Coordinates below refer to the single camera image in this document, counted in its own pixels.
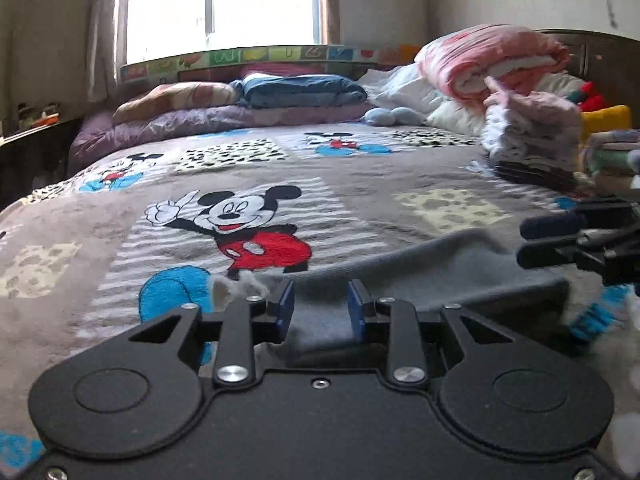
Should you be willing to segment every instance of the mickey mouse's white glove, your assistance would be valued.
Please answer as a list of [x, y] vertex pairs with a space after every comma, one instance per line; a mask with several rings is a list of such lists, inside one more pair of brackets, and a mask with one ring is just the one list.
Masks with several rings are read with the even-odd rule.
[[146, 208], [146, 219], [155, 226], [167, 225], [180, 214], [180, 209], [186, 206], [200, 192], [199, 189], [191, 191], [180, 200], [165, 200], [158, 204], [153, 204]]

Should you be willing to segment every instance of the red toy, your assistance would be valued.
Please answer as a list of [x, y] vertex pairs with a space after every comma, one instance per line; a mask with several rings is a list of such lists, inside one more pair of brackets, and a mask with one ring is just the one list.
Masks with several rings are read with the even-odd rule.
[[609, 107], [604, 97], [596, 92], [596, 85], [593, 81], [583, 84], [578, 91], [573, 92], [567, 98], [576, 103], [583, 112], [595, 112]]

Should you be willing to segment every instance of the stuffed toy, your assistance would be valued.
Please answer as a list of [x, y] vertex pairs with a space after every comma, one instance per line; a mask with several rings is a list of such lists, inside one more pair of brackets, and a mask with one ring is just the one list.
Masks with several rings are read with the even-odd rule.
[[421, 126], [424, 124], [425, 117], [411, 108], [401, 106], [393, 110], [373, 108], [364, 114], [362, 121], [369, 126], [395, 126], [396, 124]]
[[566, 99], [577, 104], [583, 112], [596, 112], [609, 106], [604, 97], [596, 92], [593, 81], [583, 84], [579, 90], [571, 92]]

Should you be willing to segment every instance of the pillow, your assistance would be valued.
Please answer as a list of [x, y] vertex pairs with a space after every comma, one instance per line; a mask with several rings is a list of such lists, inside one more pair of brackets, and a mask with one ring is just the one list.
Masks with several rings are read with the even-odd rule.
[[174, 110], [211, 108], [238, 102], [239, 93], [226, 83], [185, 82], [160, 85], [140, 98], [120, 106], [113, 115], [113, 125], [129, 121], [146, 121]]
[[536, 91], [567, 97], [572, 92], [579, 90], [585, 82], [567, 72], [557, 74], [545, 74], [536, 85]]
[[425, 124], [455, 134], [482, 137], [484, 115], [475, 114], [459, 102], [447, 99], [427, 117]]
[[418, 73], [415, 63], [399, 66], [389, 72], [369, 69], [358, 79], [369, 102], [381, 108], [405, 106], [427, 116], [433, 112], [446, 97]]
[[367, 100], [364, 89], [341, 75], [280, 77], [251, 74], [242, 82], [242, 94], [252, 108], [343, 106]]
[[484, 110], [484, 78], [528, 95], [547, 73], [570, 60], [567, 47], [551, 36], [516, 25], [477, 25], [424, 46], [415, 57], [420, 75], [443, 94]]

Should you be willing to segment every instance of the headboard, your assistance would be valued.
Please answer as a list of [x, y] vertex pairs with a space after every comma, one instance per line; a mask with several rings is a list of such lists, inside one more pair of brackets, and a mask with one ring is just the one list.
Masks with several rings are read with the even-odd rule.
[[391, 70], [414, 61], [419, 45], [379, 49], [344, 45], [248, 46], [208, 50], [125, 65], [120, 69], [122, 101], [159, 84], [181, 81], [223, 81], [242, 78], [243, 65], [288, 63], [309, 67], [311, 73], [341, 74], [358, 79], [369, 68]]
[[588, 30], [541, 30], [564, 43], [572, 52], [568, 71], [596, 83], [598, 92], [612, 105], [631, 108], [635, 128], [640, 128], [640, 41]]

